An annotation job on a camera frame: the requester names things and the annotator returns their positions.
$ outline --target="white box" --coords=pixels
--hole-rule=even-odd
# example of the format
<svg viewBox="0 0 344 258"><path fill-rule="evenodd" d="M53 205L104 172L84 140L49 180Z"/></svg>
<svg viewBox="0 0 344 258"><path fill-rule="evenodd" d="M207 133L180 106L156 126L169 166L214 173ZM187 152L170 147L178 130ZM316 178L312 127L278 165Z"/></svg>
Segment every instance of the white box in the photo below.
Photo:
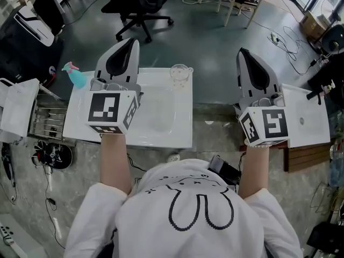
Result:
<svg viewBox="0 0 344 258"><path fill-rule="evenodd" d="M84 123L99 134L126 134L139 107L135 91L88 91Z"/></svg>
<svg viewBox="0 0 344 258"><path fill-rule="evenodd" d="M239 121L250 146L274 145L288 139L285 107L248 107Z"/></svg>

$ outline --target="glass cup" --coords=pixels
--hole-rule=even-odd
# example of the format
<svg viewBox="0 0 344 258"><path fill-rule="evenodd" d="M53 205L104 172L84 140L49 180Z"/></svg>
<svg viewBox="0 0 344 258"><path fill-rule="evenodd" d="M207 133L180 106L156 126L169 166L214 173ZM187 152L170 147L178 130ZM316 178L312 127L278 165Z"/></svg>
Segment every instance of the glass cup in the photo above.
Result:
<svg viewBox="0 0 344 258"><path fill-rule="evenodd" d="M194 69L188 68L183 64L176 64L171 67L170 76L172 77L174 82L181 85L188 81L189 76L190 74L192 74L193 71Z"/></svg>

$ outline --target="concrete floor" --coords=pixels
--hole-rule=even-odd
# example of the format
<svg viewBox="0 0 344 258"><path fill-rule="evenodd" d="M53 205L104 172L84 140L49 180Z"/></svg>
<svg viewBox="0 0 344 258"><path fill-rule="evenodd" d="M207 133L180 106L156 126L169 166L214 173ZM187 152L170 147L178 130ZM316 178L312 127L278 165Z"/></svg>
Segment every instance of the concrete floor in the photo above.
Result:
<svg viewBox="0 0 344 258"><path fill-rule="evenodd" d="M84 9L95 0L70 0L72 10L65 8L69 22L78 18ZM72 61L81 71L94 70L98 58L117 41L115 33L122 28L118 15L106 15L100 9L108 0L98 0L84 16L72 25L66 26L61 34L64 39L64 52L60 67ZM216 5L186 5L180 0L168 0L159 12L172 16L175 24L168 27L164 21L147 22L153 34L153 42L144 42L145 34L140 27L134 27L124 37L137 37L141 44L141 67L170 67L183 63L193 67L193 101L195 103L232 104L237 102L240 91L237 85L236 54L241 47L250 49L260 55L276 72L279 81L292 85L304 85L314 74L313 68L299 76L288 63L285 52L269 42L270 31L252 23L245 30L248 19L244 15L232 16L228 26L223 27L227 12L221 8L214 13ZM283 26L292 27L299 35L298 24L293 16L285 11L263 2L255 20L282 34ZM302 44L310 57L314 54L306 44ZM311 59L300 49L297 55L296 68L304 72ZM72 84L66 72L58 71L55 83L50 88L59 96L68 99ZM214 120L207 124L204 120ZM231 165L237 167L241 153L238 146L241 128L236 121L219 118L212 114L202 119L194 116L193 148L181 153L182 159L199 158L210 161L219 154ZM42 168L35 168L31 162L33 139L28 140L26 147L12 147L13 167L16 173L18 199L12 206L6 201L0 189L0 213L11 213L16 220L40 242L50 258L62 257L63 249L55 242L54 227L45 207L44 192L47 181ZM128 153L134 162L145 169L165 162L172 150L129 149ZM74 148L74 163L63 171L54 171L50 178L48 196L56 200L57 210L51 211L58 227L57 239L65 245L66 238L82 200L88 188L99 181L99 146L78 142ZM131 169L134 177L142 173ZM309 234L316 223L324 217L310 208L314 191L320 182L327 181L328 165L318 166L288 174L283 171L283 151L272 150L270 153L269 190L277 198L286 216L295 228L305 254L310 249L306 246ZM4 169L0 166L0 182L9 196L12 195L9 181ZM319 204L324 190L315 197Z"/></svg>
<svg viewBox="0 0 344 258"><path fill-rule="evenodd" d="M72 9L65 7L66 23L72 22L95 0L70 0ZM57 79L50 89L64 99L69 99L72 83L62 66L72 61L81 71L94 70L99 57L117 43L115 34L123 24L119 14L101 13L109 0L98 0L77 22L67 25L60 37L64 39L64 52L58 67ZM267 38L269 29L251 23L245 29L248 18L236 16L233 11L227 27L223 27L228 8L222 7L216 14L216 3L186 5L181 0L167 0L160 15L171 16L175 21L168 26L165 20L147 21L153 41L145 43L146 35L141 27L132 27L124 38L136 37L140 41L141 67L171 67L183 63L194 68L193 101L195 103L234 104L240 90L237 87L236 55L241 47L258 54L275 71L279 83L305 85L316 72L311 68L304 76L298 75L289 64L286 53ZM254 20L281 34L290 50L296 45L283 32L283 26L291 27L301 39L299 24L284 10L265 1L262 2ZM293 62L304 73L311 60L317 58L306 43Z"/></svg>

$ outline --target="cyan spray bottle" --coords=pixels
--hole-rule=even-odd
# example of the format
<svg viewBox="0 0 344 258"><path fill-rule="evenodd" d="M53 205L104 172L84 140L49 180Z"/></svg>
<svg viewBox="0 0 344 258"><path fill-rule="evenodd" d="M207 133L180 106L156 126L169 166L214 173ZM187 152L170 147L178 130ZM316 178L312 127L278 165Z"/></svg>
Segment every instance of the cyan spray bottle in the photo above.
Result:
<svg viewBox="0 0 344 258"><path fill-rule="evenodd" d="M66 63L62 70L68 73L75 87L81 89L85 86L87 78L79 71L79 68L72 65L71 61Z"/></svg>

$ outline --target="black office chair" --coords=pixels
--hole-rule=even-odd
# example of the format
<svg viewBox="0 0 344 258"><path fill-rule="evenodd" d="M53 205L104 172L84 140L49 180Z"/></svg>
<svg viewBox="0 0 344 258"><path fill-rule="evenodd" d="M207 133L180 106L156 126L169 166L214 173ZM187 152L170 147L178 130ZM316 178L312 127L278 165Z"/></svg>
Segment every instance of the black office chair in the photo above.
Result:
<svg viewBox="0 0 344 258"><path fill-rule="evenodd" d="M110 0L110 2L102 8L102 12L119 13L122 22L131 19L131 21L116 34L116 39L118 41L123 39L121 36L122 33L136 24L136 26L142 25L147 34L146 42L151 42L152 38L145 24L145 20L166 19L168 25L172 25L174 22L169 16L148 14L157 13L166 1L167 0Z"/></svg>

